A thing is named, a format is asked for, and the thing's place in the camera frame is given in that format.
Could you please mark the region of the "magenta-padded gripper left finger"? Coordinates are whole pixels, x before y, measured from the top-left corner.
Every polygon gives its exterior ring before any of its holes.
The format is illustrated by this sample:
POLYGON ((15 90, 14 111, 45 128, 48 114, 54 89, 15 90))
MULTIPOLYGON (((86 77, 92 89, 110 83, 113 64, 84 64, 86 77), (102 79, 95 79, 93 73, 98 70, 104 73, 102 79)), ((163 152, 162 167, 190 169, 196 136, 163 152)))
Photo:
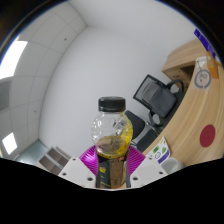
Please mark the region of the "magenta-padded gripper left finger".
POLYGON ((72 157, 59 173, 64 178, 84 188, 95 188, 98 173, 98 158, 94 146, 80 157, 72 157))

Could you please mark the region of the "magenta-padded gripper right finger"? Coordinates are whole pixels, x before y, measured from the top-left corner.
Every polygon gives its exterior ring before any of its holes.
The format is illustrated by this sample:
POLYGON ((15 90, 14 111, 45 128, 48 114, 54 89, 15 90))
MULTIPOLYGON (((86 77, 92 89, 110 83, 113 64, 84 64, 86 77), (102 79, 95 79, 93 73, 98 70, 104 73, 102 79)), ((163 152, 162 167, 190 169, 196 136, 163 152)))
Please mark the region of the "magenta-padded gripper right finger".
POLYGON ((127 187, 140 188, 167 175, 162 166, 152 157, 143 155, 130 146, 127 155, 127 187))

